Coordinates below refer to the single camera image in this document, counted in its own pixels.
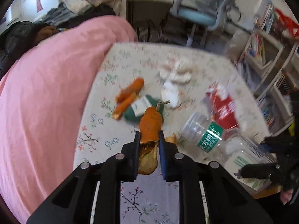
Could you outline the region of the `person's right hand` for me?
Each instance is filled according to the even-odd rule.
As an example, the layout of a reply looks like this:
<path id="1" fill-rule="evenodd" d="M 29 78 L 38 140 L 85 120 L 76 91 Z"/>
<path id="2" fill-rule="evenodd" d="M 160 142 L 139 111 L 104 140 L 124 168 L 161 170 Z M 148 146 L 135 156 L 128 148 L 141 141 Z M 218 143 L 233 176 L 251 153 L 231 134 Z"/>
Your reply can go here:
<path id="1" fill-rule="evenodd" d="M 293 195 L 293 189 L 282 190 L 280 194 L 280 200 L 282 204 L 285 205 L 286 203 L 288 203 L 291 200 L 292 195 Z"/>

